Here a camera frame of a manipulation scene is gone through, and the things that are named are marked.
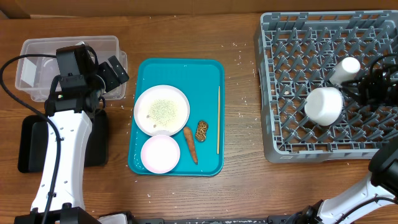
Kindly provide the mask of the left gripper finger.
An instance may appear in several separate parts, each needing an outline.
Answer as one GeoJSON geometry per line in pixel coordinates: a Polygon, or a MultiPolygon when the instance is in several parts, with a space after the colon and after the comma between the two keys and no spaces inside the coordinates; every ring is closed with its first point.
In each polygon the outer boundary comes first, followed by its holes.
{"type": "Polygon", "coordinates": [[[127,71],[125,71],[124,67],[121,65],[120,61],[116,58],[116,56],[111,56],[108,61],[113,68],[118,82],[120,84],[126,83],[129,80],[129,75],[127,74],[127,71]]]}
{"type": "Polygon", "coordinates": [[[98,75],[105,83],[105,92],[112,91],[121,84],[118,75],[107,62],[99,64],[98,75]]]}

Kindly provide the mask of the white cup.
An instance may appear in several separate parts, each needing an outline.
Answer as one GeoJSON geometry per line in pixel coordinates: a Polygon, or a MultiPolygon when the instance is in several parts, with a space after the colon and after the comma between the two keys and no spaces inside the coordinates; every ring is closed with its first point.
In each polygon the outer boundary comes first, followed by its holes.
{"type": "Polygon", "coordinates": [[[354,80],[361,68],[360,62],[354,57],[346,57],[334,67],[334,73],[329,81],[341,86],[343,82],[354,80]]]}

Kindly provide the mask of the large white dinner plate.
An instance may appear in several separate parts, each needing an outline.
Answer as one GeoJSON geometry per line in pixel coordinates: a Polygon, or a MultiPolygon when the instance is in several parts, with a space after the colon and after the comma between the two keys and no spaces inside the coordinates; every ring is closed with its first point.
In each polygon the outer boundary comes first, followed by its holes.
{"type": "Polygon", "coordinates": [[[170,85],[156,85],[140,94],[133,109],[137,127],[149,136],[172,136],[181,131],[190,116],[185,94],[170,85]]]}

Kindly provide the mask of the pale green bowl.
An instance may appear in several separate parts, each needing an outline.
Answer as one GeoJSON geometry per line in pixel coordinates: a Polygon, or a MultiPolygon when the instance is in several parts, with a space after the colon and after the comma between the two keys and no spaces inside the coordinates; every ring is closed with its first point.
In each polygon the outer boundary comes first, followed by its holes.
{"type": "Polygon", "coordinates": [[[333,124],[343,108],[343,95],[334,87],[316,88],[308,94],[305,101],[305,114],[321,126],[333,124]]]}

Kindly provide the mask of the brown patterned food piece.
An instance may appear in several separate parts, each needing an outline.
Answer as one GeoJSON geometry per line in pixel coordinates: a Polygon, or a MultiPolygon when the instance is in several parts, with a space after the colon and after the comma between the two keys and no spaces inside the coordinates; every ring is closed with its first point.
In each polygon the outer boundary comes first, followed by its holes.
{"type": "Polygon", "coordinates": [[[197,141],[204,142],[206,140],[207,130],[208,130],[208,123],[205,121],[199,121],[195,133],[195,138],[197,139],[197,141]]]}

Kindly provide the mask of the wooden chopstick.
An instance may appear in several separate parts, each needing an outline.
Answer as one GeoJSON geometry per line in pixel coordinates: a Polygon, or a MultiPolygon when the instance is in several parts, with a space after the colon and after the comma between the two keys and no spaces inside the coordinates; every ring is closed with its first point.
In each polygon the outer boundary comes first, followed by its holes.
{"type": "Polygon", "coordinates": [[[218,122],[217,122],[217,148],[216,153],[217,155],[220,154],[220,113],[221,113],[221,91],[220,86],[218,87],[218,122]]]}

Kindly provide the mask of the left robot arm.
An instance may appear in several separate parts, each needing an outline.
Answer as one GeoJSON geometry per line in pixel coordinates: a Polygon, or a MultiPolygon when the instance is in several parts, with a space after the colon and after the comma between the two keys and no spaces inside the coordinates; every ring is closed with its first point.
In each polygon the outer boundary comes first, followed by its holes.
{"type": "Polygon", "coordinates": [[[53,78],[41,117],[48,124],[47,152],[36,198],[15,223],[134,223],[130,212],[100,218],[84,209],[83,169],[93,118],[103,94],[128,81],[119,60],[99,63],[89,53],[57,53],[60,74],[53,78]]]}

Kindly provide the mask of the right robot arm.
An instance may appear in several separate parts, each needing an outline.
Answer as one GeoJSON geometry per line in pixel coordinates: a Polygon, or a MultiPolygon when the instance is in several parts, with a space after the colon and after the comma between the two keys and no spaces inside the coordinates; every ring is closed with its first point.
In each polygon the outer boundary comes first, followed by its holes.
{"type": "Polygon", "coordinates": [[[353,223],[397,203],[397,139],[377,151],[363,180],[343,193],[291,215],[287,223],[353,223]]]}

